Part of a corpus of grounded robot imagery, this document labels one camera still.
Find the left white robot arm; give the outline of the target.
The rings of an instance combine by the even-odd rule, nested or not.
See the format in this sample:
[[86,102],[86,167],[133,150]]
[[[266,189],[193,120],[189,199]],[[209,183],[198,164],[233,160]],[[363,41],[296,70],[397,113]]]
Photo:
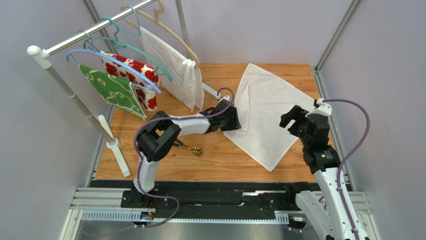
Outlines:
[[157,112],[144,123],[134,135],[133,147],[139,157],[135,189],[149,197],[155,186],[155,176],[160,160],[165,158],[178,137],[208,134],[221,130],[239,130],[237,108],[229,98],[221,98],[216,107],[211,107],[195,115],[172,116],[164,111]]

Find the white cloth napkin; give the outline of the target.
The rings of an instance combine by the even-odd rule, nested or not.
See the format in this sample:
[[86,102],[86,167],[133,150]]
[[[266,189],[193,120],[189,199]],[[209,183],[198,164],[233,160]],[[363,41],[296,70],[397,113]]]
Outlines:
[[281,116],[295,105],[312,111],[314,99],[277,75],[255,64],[248,64],[234,100],[241,128],[224,135],[273,171],[298,140],[280,127]]

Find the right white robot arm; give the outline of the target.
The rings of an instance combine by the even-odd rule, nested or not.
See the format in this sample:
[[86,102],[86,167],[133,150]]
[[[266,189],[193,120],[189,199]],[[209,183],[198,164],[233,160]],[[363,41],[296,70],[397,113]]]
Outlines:
[[312,111],[295,105],[281,116],[280,127],[302,143],[303,160],[321,189],[325,205],[306,182],[291,183],[286,189],[287,200],[303,211],[322,240],[367,240],[368,232],[357,216],[342,174],[343,165],[354,151],[340,159],[329,145],[330,102],[318,98]]

